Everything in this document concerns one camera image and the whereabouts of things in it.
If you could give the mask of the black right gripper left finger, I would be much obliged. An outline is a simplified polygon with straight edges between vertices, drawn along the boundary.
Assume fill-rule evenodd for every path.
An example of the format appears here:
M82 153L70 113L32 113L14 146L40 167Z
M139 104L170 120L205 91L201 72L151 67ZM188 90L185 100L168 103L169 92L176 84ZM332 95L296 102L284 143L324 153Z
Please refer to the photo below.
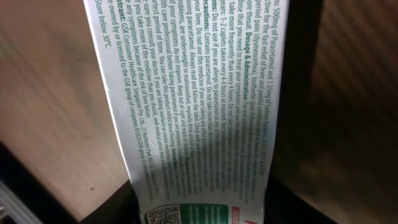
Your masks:
M125 182L79 224L140 224L139 205L130 181Z

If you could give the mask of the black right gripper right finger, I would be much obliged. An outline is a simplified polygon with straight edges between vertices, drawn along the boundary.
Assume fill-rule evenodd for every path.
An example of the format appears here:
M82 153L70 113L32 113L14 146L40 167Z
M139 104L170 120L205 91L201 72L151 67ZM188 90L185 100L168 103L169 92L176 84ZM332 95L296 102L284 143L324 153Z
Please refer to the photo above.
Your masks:
M264 206L265 224L337 224L275 177L268 180Z

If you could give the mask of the white Panadol medicine box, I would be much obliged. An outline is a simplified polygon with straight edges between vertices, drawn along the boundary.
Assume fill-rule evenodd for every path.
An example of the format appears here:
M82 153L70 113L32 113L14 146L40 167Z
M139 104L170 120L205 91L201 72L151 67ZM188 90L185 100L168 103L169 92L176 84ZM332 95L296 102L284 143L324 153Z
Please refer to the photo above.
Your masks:
M142 223L263 223L289 2L86 0Z

